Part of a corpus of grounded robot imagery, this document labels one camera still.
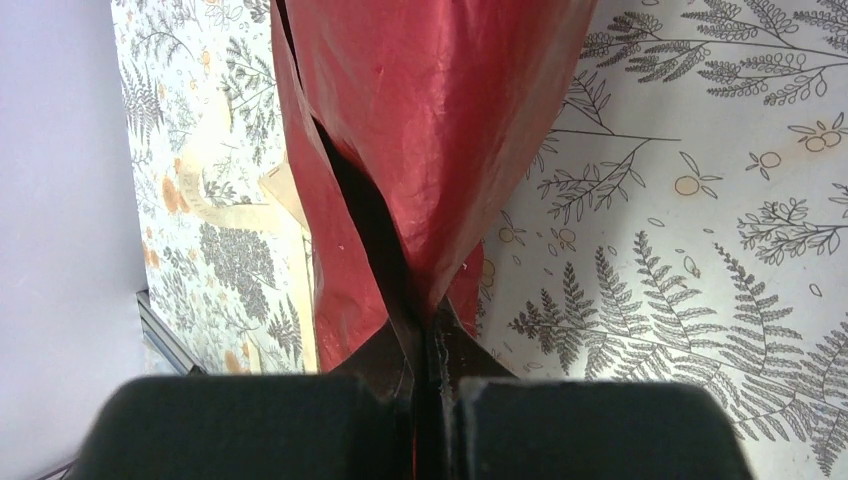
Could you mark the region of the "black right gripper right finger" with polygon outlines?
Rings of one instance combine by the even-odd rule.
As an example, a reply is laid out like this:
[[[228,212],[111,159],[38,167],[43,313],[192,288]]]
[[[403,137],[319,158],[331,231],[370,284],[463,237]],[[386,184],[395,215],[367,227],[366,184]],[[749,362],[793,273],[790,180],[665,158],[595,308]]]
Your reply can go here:
[[[524,380],[448,301],[427,326],[427,479],[748,479],[726,415],[678,383]]]

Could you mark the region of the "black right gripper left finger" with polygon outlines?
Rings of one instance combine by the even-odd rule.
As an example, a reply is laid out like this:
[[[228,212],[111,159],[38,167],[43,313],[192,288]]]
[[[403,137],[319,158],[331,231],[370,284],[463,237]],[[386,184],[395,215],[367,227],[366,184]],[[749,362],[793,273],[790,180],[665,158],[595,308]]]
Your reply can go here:
[[[74,479],[409,479],[403,352],[381,327],[314,375],[146,376],[104,404]]]

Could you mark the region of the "cream printed ribbon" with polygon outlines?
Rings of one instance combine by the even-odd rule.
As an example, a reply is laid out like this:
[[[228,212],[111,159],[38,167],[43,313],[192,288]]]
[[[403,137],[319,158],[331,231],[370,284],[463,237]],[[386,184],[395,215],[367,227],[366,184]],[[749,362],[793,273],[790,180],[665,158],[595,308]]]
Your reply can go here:
[[[314,278],[311,267],[311,234],[301,205],[288,156],[258,180],[266,204],[217,207],[200,194],[205,158],[182,154],[178,178],[183,198],[200,219],[218,227],[268,232],[283,240],[288,271],[293,276],[293,306],[299,315],[303,362],[307,373],[319,370],[314,327]]]

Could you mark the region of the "dark maroon wrapping paper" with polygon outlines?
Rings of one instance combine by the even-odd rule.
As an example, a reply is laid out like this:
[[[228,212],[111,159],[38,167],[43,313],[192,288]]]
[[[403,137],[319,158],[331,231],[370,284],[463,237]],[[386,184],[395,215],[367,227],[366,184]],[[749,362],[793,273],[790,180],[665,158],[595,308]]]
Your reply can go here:
[[[288,160],[310,227],[318,361],[386,321],[328,151],[391,211],[432,310],[471,321],[481,239],[529,169],[571,83],[591,1],[275,1],[272,53]]]

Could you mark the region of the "floral patterned table mat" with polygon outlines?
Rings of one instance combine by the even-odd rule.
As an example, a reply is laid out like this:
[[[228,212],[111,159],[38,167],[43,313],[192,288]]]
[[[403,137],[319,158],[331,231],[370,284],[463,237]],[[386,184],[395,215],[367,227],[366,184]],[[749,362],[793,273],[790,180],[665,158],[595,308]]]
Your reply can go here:
[[[209,373],[305,373],[266,204],[284,127],[266,1],[114,1],[153,311]],[[847,5],[601,1],[471,320],[532,378],[708,390],[759,479],[847,475]]]

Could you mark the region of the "aluminium frame post left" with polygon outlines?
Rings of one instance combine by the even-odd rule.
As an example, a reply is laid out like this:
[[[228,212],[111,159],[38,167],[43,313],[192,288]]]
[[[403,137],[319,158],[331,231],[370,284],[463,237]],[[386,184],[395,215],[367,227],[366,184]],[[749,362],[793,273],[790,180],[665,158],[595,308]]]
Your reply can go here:
[[[136,300],[151,371],[177,375],[205,374],[206,370],[153,311],[149,291],[137,292]]]

